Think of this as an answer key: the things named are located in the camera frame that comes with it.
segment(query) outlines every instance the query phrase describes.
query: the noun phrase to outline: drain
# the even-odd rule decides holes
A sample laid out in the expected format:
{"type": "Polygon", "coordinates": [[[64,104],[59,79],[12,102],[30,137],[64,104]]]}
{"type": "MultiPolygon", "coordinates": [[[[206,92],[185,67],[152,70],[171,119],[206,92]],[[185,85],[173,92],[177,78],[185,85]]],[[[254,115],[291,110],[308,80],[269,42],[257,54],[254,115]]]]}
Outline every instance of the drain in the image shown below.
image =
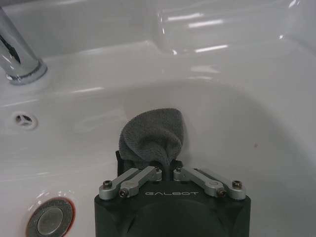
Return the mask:
{"type": "Polygon", "coordinates": [[[70,227],[74,210],[70,202],[54,198],[35,210],[27,225],[27,237],[62,237],[70,227]]]}
{"type": "Polygon", "coordinates": [[[12,115],[12,118],[13,118],[13,122],[16,125],[18,125],[19,127],[25,130],[32,130],[38,124],[37,119],[33,115],[30,115],[29,113],[26,113],[26,112],[21,112],[21,111],[14,112],[12,115]]]}

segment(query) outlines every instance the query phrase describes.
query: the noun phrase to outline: logo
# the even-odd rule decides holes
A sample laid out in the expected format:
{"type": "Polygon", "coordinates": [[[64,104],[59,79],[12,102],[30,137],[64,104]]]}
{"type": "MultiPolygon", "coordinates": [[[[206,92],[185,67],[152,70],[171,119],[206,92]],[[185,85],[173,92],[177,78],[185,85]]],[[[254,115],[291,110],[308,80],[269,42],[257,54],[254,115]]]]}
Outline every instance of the logo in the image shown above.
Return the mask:
{"type": "Polygon", "coordinates": [[[145,195],[147,196],[196,196],[198,192],[145,192],[145,195]]]}

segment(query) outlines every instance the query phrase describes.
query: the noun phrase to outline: sink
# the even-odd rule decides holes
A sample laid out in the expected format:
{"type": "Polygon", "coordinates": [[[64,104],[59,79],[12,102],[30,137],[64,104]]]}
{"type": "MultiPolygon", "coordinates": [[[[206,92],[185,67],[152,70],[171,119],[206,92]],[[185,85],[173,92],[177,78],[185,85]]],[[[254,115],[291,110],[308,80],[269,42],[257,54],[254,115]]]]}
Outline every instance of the sink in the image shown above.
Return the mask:
{"type": "MultiPolygon", "coordinates": [[[[314,6],[313,1],[135,1],[142,6],[139,10],[122,2],[109,5],[117,16],[96,11],[85,25],[97,21],[101,27],[104,22],[108,30],[97,35],[89,29],[92,39],[86,38],[84,45],[79,37],[69,48],[76,34],[87,32],[85,26],[69,32],[66,25],[55,31],[55,40],[49,38],[60,24],[58,15],[69,13],[63,17],[76,28],[77,19],[87,20],[93,9],[109,1],[44,0],[4,7],[48,66],[43,78],[25,86],[9,84],[0,69],[0,229],[5,236],[25,236],[32,213],[55,197],[68,198],[75,207],[66,236],[94,236],[93,199],[104,180],[116,177],[122,128],[141,112],[167,107],[179,109],[184,117],[179,160],[245,184],[252,199],[250,236],[313,236],[316,53],[313,35],[304,39],[303,29],[295,29],[303,24],[296,16],[314,6]],[[242,28],[260,9],[272,11],[274,19],[279,16],[275,28],[268,22],[271,29],[261,29],[262,37],[226,38],[236,34],[231,26],[242,28]],[[190,19],[198,17],[197,10],[204,21],[190,19]],[[149,17],[146,12],[157,12],[162,21],[142,22],[136,17],[139,11],[144,19],[149,17]],[[184,27],[185,22],[210,22],[217,13],[230,22],[227,27],[207,26],[197,32],[184,27]],[[181,21],[179,16],[187,17],[181,21]],[[33,39],[28,32],[37,19],[42,20],[42,40],[50,39],[56,50],[43,43],[37,48],[40,37],[33,39]],[[119,41],[106,37],[112,31],[119,41]],[[17,116],[31,121],[20,123],[17,116]]],[[[254,25],[263,20],[259,15],[254,25]]],[[[247,30],[256,29],[246,24],[247,30]]]]}

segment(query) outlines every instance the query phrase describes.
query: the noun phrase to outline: microfiber cloth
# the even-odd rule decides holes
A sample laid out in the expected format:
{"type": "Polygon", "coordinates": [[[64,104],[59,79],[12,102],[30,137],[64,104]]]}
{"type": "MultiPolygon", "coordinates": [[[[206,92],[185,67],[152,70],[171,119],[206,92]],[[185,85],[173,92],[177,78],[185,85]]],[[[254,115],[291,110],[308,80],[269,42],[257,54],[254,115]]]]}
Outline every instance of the microfiber cloth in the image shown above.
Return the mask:
{"type": "Polygon", "coordinates": [[[125,125],[119,138],[124,169],[143,169],[156,161],[169,170],[181,151],[183,137],[182,114],[177,109],[151,110],[136,116],[125,125]]]}

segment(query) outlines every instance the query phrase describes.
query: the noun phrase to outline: faucet base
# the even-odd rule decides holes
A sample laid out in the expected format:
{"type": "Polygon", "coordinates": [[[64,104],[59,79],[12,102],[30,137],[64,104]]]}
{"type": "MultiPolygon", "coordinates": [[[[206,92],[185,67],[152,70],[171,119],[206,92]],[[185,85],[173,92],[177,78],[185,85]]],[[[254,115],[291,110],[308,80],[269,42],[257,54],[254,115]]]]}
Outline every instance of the faucet base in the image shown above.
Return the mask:
{"type": "Polygon", "coordinates": [[[13,85],[26,85],[40,79],[47,72],[47,66],[39,60],[38,66],[30,73],[23,76],[10,76],[6,75],[10,83],[13,85]]]}

